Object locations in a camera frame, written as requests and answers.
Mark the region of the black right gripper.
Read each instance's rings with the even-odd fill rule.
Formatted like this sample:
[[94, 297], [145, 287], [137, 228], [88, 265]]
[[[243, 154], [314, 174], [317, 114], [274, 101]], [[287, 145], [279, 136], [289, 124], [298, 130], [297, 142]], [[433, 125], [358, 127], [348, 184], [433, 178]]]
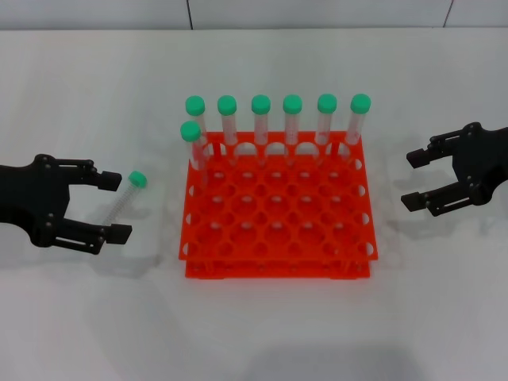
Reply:
[[437, 217], [487, 204], [495, 189], [508, 181], [508, 127], [485, 130], [479, 122], [472, 122], [462, 130], [431, 137], [427, 149], [408, 152], [406, 159], [419, 168], [448, 156], [452, 156], [458, 182], [403, 195], [401, 201], [410, 212], [428, 210]]

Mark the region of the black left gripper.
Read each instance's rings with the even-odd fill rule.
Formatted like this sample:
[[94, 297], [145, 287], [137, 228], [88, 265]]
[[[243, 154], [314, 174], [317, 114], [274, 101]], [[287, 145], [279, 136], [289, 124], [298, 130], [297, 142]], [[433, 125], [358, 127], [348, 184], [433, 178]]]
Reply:
[[99, 172], [93, 160], [55, 159], [46, 154], [36, 155], [23, 167], [0, 165], [0, 223], [21, 228], [34, 245], [42, 248], [55, 245], [98, 255], [104, 244], [126, 244], [131, 225], [93, 225], [63, 219], [70, 200], [64, 180], [69, 185], [116, 191], [122, 176]]

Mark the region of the green capped clear test tube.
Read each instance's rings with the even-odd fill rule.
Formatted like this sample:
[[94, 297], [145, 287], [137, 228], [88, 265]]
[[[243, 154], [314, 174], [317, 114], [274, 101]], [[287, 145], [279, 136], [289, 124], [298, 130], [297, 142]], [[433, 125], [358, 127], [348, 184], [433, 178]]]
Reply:
[[115, 198], [108, 213], [103, 218], [103, 225], [112, 225], [117, 218], [132, 204], [137, 195], [146, 188], [148, 179], [141, 171], [132, 171], [126, 184], [122, 187], [121, 193]]
[[217, 110], [221, 115], [221, 126], [229, 163], [234, 165], [234, 149], [237, 144], [236, 111], [237, 101], [232, 95], [222, 95], [217, 100]]
[[285, 158], [289, 166], [294, 163], [294, 147], [298, 144], [299, 115], [302, 100], [296, 94], [289, 94], [283, 100]]
[[207, 144], [207, 131], [205, 123], [206, 104], [204, 99], [198, 95], [191, 95], [185, 101], [185, 108], [187, 114], [199, 124], [199, 127], [201, 129], [200, 142], [202, 144], [202, 147], [206, 149]]
[[260, 166], [265, 165], [265, 148], [268, 142], [268, 115], [271, 100], [267, 95], [258, 94], [252, 98], [251, 109], [254, 115], [254, 141], [258, 148]]
[[197, 176], [200, 184], [205, 186], [208, 180], [208, 154], [199, 123], [194, 120], [185, 121], [180, 127], [180, 135], [187, 146], [190, 169]]
[[348, 158], [351, 154], [351, 147], [360, 142], [364, 120], [371, 108], [371, 99], [367, 94], [355, 94], [350, 102], [350, 118], [344, 138], [342, 157]]
[[337, 97], [334, 94], [322, 94], [317, 101], [317, 130], [315, 133], [315, 144], [318, 147], [316, 162], [321, 166], [323, 155], [321, 149], [329, 142], [333, 114], [337, 110]]

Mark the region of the orange plastic test tube rack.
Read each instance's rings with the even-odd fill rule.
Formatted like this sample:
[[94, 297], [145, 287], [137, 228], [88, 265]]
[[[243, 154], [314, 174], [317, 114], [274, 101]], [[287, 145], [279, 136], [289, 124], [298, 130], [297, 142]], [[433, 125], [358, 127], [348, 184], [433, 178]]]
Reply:
[[205, 171], [190, 168], [179, 258], [190, 279], [365, 279], [378, 257], [361, 144], [340, 154], [344, 133], [295, 148], [271, 132], [235, 148], [208, 135]]

